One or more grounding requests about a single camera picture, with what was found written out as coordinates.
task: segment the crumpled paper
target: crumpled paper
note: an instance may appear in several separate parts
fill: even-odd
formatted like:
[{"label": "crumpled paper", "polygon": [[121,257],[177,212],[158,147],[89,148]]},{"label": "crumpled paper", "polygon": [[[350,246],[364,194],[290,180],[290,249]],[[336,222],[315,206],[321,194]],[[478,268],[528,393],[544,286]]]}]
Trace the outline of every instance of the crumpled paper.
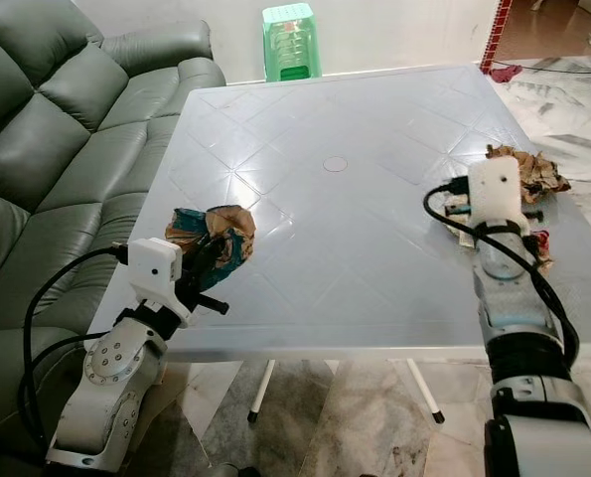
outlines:
[{"label": "crumpled paper", "polygon": [[253,254],[255,222],[241,206],[221,206],[206,212],[175,209],[165,238],[191,256],[211,239],[224,238],[224,250],[214,268],[201,278],[201,290],[227,278]]},{"label": "crumpled paper", "polygon": [[528,152],[516,151],[511,146],[494,148],[487,146],[488,159],[514,156],[520,172],[520,195],[527,204],[535,204],[549,192],[563,192],[571,189],[569,181],[557,172],[557,164],[548,161],[538,152],[532,156]]}]

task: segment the black cable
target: black cable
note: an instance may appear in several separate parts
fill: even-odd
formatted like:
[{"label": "black cable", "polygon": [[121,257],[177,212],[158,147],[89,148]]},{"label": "black cable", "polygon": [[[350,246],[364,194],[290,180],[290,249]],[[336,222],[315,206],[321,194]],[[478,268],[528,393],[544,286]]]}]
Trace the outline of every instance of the black cable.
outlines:
[{"label": "black cable", "polygon": [[504,65],[506,67],[521,67],[524,70],[534,70],[535,72],[567,73],[569,75],[591,75],[591,72],[568,72],[563,70],[548,70],[546,68],[524,67],[523,65],[514,65],[512,63],[497,62],[496,60],[493,60],[493,63],[498,63],[499,65]]},{"label": "black cable", "polygon": [[[100,338],[101,336],[105,335],[106,333],[107,332],[92,333],[92,334],[83,335],[83,336],[73,336],[71,338],[66,338],[64,340],[58,341],[57,343],[54,343],[53,345],[49,346],[44,351],[42,351],[39,354],[39,356],[37,356],[37,358],[35,358],[33,360],[32,365],[30,367],[30,373],[31,374],[34,373],[35,370],[37,369],[37,367],[39,366],[39,364],[42,361],[44,361],[51,353],[56,351],[58,348],[61,348],[63,346],[66,346],[66,345],[69,345],[72,343],[77,343],[79,341],[95,340],[96,338]],[[26,394],[27,387],[28,387],[28,383],[26,382],[26,380],[22,379],[21,382],[19,383],[19,387],[17,388],[17,410],[19,412],[19,416],[21,418],[21,421],[24,424],[24,427],[26,427],[26,430],[28,430],[28,432],[31,434],[31,436],[33,436],[33,439],[35,440],[35,442],[37,442],[37,444],[41,446],[42,445],[40,443],[41,441],[36,439],[37,429],[35,428],[31,419],[28,417],[28,413],[26,411],[25,394]]]},{"label": "black cable", "polygon": [[35,314],[35,309],[39,304],[41,298],[50,290],[53,285],[59,281],[66,273],[70,270],[75,268],[76,266],[80,265],[86,260],[94,258],[95,256],[105,255],[105,254],[117,254],[117,249],[115,247],[107,247],[107,248],[100,248],[98,250],[94,250],[91,252],[86,253],[85,255],[80,256],[79,258],[74,259],[66,266],[64,266],[61,270],[55,273],[40,289],[33,299],[30,301],[28,305],[28,309],[26,310],[26,317],[24,318],[24,376],[22,378],[22,383],[25,382],[25,386],[28,388],[28,404],[30,408],[30,416],[34,421],[34,424],[31,425],[31,435],[33,439],[37,442],[39,447],[42,450],[48,449],[48,442],[46,439],[46,433],[44,432],[44,426],[41,422],[41,415],[39,412],[39,405],[37,403],[37,390],[35,388],[35,379],[34,375],[30,371],[32,368],[32,350],[31,350],[31,337],[32,337],[32,323],[33,317]]},{"label": "black cable", "polygon": [[570,370],[577,359],[577,355],[580,349],[580,338],[577,334],[577,331],[573,327],[573,324],[569,320],[566,312],[564,311],[564,307],[562,306],[562,302],[560,301],[559,297],[551,287],[548,281],[540,274],[537,266],[532,265],[526,259],[515,253],[511,250],[508,246],[500,243],[499,241],[477,232],[476,230],[459,224],[458,222],[452,221],[447,217],[437,213],[433,210],[429,205],[429,200],[434,194],[438,194],[439,192],[447,192],[451,190],[451,186],[449,184],[445,184],[443,186],[437,187],[429,191],[425,197],[423,198],[423,209],[427,212],[431,217],[436,219],[437,221],[450,226],[454,229],[457,229],[461,232],[469,234],[474,239],[482,240],[488,245],[491,245],[495,249],[501,251],[506,256],[508,256],[511,260],[515,263],[520,265],[531,277],[531,283],[537,291],[538,295],[544,302],[544,304],[551,310],[551,312],[557,317],[560,321],[560,325],[562,327],[562,334],[564,336],[564,360],[566,362],[567,368]]}]

